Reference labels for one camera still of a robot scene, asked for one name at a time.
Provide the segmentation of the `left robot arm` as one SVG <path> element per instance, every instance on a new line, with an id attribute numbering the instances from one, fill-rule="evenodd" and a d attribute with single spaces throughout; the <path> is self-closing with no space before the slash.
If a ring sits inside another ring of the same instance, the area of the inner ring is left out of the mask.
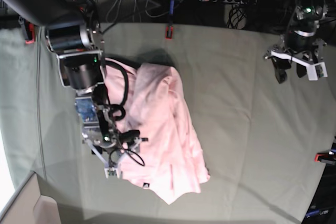
<path id="1" fill-rule="evenodd" d="M 279 84 L 287 80 L 286 71 L 293 63 L 299 78 L 307 76 L 317 81 L 328 76 L 323 55 L 327 43 L 316 37 L 327 11 L 325 0 L 295 0 L 285 32 L 264 55 L 264 59 L 271 60 Z"/>

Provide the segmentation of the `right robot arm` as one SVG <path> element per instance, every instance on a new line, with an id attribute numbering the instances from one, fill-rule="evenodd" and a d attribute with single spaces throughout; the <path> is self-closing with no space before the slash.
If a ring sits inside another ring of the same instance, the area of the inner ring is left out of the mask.
<path id="1" fill-rule="evenodd" d="M 82 120 L 82 137 L 106 168 L 115 171 L 125 157 L 138 165 L 145 162 L 139 155 L 144 141 L 139 130 L 121 132 L 117 122 L 125 118 L 129 78 L 118 63 L 104 56 L 102 32 L 93 5 L 81 7 L 66 0 L 3 0 L 20 15 L 22 26 L 45 29 L 47 48 L 58 61 L 58 71 L 64 87 L 75 90 L 75 107 Z M 111 103 L 105 84 L 107 67 L 120 71 L 124 89 L 120 102 Z M 111 156 L 119 154 L 114 161 Z"/>

